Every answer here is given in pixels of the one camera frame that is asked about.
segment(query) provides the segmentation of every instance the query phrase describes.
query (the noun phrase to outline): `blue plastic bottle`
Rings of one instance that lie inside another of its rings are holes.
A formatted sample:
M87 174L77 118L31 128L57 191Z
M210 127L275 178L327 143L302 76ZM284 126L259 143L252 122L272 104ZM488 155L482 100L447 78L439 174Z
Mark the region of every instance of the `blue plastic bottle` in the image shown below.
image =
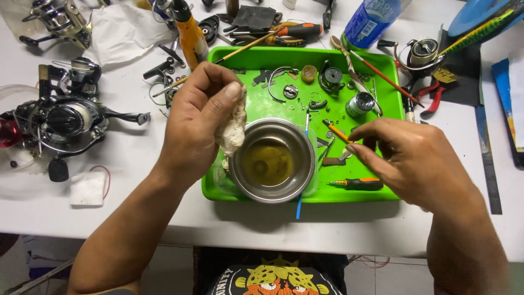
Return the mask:
M391 26L412 0L364 0L350 22L341 41L346 49L367 50Z

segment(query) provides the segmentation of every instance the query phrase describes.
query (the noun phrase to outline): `red pliers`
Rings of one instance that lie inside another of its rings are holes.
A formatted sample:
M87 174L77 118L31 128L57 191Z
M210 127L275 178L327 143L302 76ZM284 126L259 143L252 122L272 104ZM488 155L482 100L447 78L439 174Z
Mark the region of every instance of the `red pliers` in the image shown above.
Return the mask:
M442 92L444 92L444 90L446 90L446 89L444 87L440 86L440 82L438 80L436 80L436 83L434 85L422 88L419 91L419 95L417 97L419 101L426 94L430 94L432 92L435 93L433 95L433 102L431 103L429 108L427 108L426 110L424 110L423 112L420 113L420 117L422 117L424 119L427 119L427 118L431 117L435 113L435 111L439 108L440 99L442 98Z

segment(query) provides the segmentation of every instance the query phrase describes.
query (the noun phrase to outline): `cartoon graphic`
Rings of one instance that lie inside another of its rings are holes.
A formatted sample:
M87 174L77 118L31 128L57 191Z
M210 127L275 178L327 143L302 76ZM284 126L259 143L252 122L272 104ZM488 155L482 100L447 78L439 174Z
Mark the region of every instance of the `cartoon graphic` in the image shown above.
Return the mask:
M315 285L311 281L313 275L306 275L298 267L298 260L291 263L282 259L266 261L255 269L248 269L251 275L246 279L236 279L235 285L247 288L244 295L319 295L329 294L329 289Z

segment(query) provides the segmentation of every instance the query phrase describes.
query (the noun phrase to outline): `stainless steel bowl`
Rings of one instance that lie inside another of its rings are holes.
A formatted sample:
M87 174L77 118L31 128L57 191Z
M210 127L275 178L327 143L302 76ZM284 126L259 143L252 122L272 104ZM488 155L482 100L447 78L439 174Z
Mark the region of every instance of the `stainless steel bowl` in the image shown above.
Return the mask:
M248 124L245 134L244 144L229 158L231 178L237 188L249 198L266 204L285 203L302 193L311 181L315 167L313 145L304 131L284 119L264 118ZM243 173L242 161L246 157L246 151L262 140L279 142L290 151L293 170L279 185L251 183Z

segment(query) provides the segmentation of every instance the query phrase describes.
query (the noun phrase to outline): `white paper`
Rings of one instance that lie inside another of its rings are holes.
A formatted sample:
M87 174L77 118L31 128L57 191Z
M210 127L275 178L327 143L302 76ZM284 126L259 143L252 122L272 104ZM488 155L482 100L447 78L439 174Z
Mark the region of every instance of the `white paper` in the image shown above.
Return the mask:
M524 48L509 55L509 94L516 146L524 146Z
M82 172L71 177L69 205L101 206L104 204L106 172Z
M97 9L92 18L93 42L83 56L101 67L132 60L155 43L172 39L167 25L156 22L150 10L128 4Z

